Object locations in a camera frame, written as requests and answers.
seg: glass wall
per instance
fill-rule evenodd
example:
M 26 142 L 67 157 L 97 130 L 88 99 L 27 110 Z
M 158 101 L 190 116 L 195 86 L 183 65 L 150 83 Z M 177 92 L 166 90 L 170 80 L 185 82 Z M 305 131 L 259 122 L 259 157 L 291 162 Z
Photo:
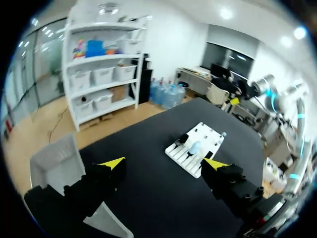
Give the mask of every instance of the glass wall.
M 5 121 L 14 125 L 64 95 L 61 49 L 66 19 L 23 37 L 6 76 L 1 108 L 1 134 Z
M 212 63 L 247 78 L 251 71 L 253 59 L 226 47 L 207 43 L 201 67 L 210 69 Z
M 65 24 L 66 20 L 61 20 L 38 31 L 34 70 L 40 105 L 64 95 L 61 51 Z

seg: gray container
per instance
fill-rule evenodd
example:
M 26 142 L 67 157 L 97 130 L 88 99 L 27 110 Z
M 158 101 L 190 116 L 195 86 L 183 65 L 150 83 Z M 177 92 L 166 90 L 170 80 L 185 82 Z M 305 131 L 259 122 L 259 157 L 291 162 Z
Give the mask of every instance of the gray container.
M 48 184 L 64 195 L 64 186 L 73 185 L 85 174 L 85 167 L 77 149 L 74 134 L 49 144 L 30 159 L 31 187 Z M 84 223 L 120 238 L 133 238 L 129 231 L 103 202 Z

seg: desk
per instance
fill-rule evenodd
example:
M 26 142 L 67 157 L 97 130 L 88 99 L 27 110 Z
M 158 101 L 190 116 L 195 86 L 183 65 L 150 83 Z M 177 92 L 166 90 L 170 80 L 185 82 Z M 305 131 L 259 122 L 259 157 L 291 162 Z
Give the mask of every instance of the desk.
M 189 84 L 189 89 L 205 95 L 207 93 L 207 89 L 210 85 L 210 79 L 202 77 L 197 73 L 193 73 L 183 68 L 178 68 L 177 72 L 181 73 L 181 77 L 178 78 L 178 81 L 183 81 Z
M 263 146 L 255 131 L 196 98 L 103 138 L 80 151 L 85 165 L 126 157 L 126 178 L 106 201 L 135 238 L 232 238 L 242 225 L 202 177 L 195 179 L 164 150 L 197 123 L 227 136 L 215 160 L 236 163 L 262 184 Z

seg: blue object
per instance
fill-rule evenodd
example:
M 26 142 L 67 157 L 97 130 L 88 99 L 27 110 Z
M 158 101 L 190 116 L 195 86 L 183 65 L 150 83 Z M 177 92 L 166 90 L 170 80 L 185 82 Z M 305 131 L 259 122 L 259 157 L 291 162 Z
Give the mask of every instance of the blue object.
M 301 179 L 301 177 L 300 177 L 299 175 L 296 175 L 296 174 L 290 174 L 289 177 L 290 177 L 291 179 L 297 179 L 297 180 L 300 180 L 300 179 Z
M 277 113 L 277 111 L 276 111 L 276 109 L 275 109 L 275 107 L 274 107 L 274 100 L 275 100 L 275 98 L 276 98 L 276 94 L 274 93 L 274 94 L 272 95 L 272 97 L 271 97 L 271 106 L 272 106 L 274 112 Z
M 177 87 L 177 92 L 178 93 L 177 93 L 176 105 L 178 106 L 178 105 L 182 104 L 183 99 L 185 97 L 186 90 L 181 84 L 179 84 Z
M 103 48 L 103 42 L 102 41 L 97 41 L 97 40 L 89 40 L 89 41 L 87 41 L 86 48 L 87 48 L 87 50 L 102 49 Z
M 154 95 L 154 103 L 155 104 L 162 105 L 164 93 L 165 93 L 165 86 L 163 84 L 163 81 L 161 81 L 159 83 L 159 86 L 155 90 L 155 95 Z
M 304 139 L 303 139 L 302 148 L 301 148 L 301 157 L 302 157 L 303 151 L 304 151 L 304 144 L 305 144 L 305 141 L 304 141 Z
M 304 113 L 299 113 L 297 115 L 298 119 L 302 119 L 302 118 L 305 118 L 305 114 Z
M 196 141 L 196 142 L 192 145 L 192 147 L 189 149 L 188 153 L 191 154 L 191 155 L 196 154 L 197 151 L 198 151 L 199 148 L 200 148 L 200 145 L 201 145 L 200 141 Z
M 104 56 L 106 50 L 103 48 L 103 42 L 97 40 L 89 40 L 86 45 L 86 57 Z
M 175 85 L 172 85 L 164 94 L 162 107 L 167 110 L 175 107 L 177 105 L 178 95 L 179 93 L 177 91 L 177 88 L 175 87 Z
M 149 96 L 149 99 L 153 102 L 154 102 L 154 97 L 155 97 L 155 93 L 156 93 L 156 89 L 158 85 L 159 85 L 159 82 L 155 81 L 155 78 L 154 78 L 150 84 L 150 96 Z
M 89 57 L 95 57 L 95 56 L 104 56 L 106 54 L 106 50 L 105 49 L 101 49 L 101 50 L 94 50 L 94 51 L 86 51 L 86 58 Z

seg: wooden floor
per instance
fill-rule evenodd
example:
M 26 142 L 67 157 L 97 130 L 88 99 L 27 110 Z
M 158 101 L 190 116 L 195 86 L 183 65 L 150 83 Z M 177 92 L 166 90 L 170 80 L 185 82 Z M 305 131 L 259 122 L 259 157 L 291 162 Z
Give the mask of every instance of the wooden floor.
M 184 101 L 186 102 L 191 99 L 192 97 L 187 97 Z M 9 140 L 3 143 L 7 168 L 17 191 L 22 196 L 31 188 L 30 157 L 42 147 L 49 144 L 50 132 L 60 119 L 60 114 L 66 108 L 67 102 L 64 97 L 45 105 L 16 125 L 10 134 Z M 81 132 L 76 132 L 69 110 L 66 110 L 51 135 L 51 142 L 58 140 L 70 132 L 74 132 L 77 146 L 81 149 L 99 139 L 163 111 L 164 109 L 156 105 L 143 103 L 136 110 L 134 106 L 118 110 L 113 113 L 112 119 L 102 121 Z

